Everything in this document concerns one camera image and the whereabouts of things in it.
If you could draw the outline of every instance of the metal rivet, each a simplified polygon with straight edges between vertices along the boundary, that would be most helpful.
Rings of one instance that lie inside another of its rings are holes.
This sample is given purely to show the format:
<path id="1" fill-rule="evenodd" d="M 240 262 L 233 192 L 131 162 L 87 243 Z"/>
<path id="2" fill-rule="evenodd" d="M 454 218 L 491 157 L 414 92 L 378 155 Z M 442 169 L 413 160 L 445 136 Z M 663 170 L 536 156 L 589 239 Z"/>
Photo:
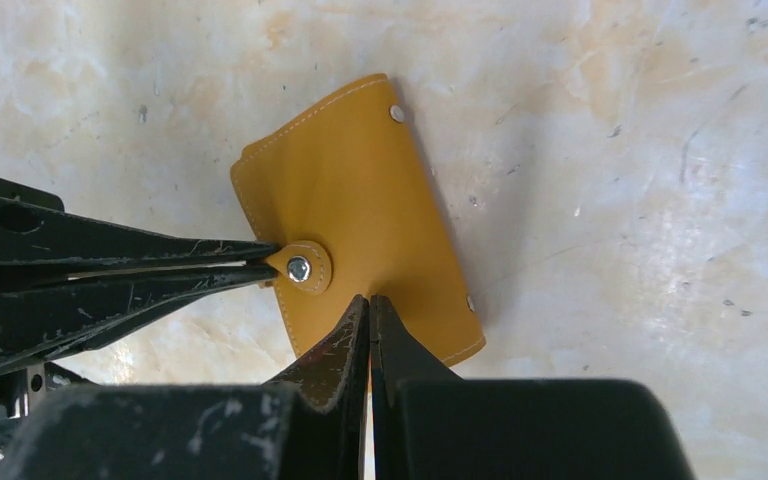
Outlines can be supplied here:
<path id="1" fill-rule="evenodd" d="M 287 262 L 287 276 L 296 283 L 304 282 L 310 278 L 310 262 L 301 256 L 291 258 Z"/>
<path id="2" fill-rule="evenodd" d="M 390 107 L 390 118 L 397 121 L 398 123 L 402 123 L 405 121 L 405 112 L 403 112 L 402 108 L 398 105 L 393 105 Z"/>

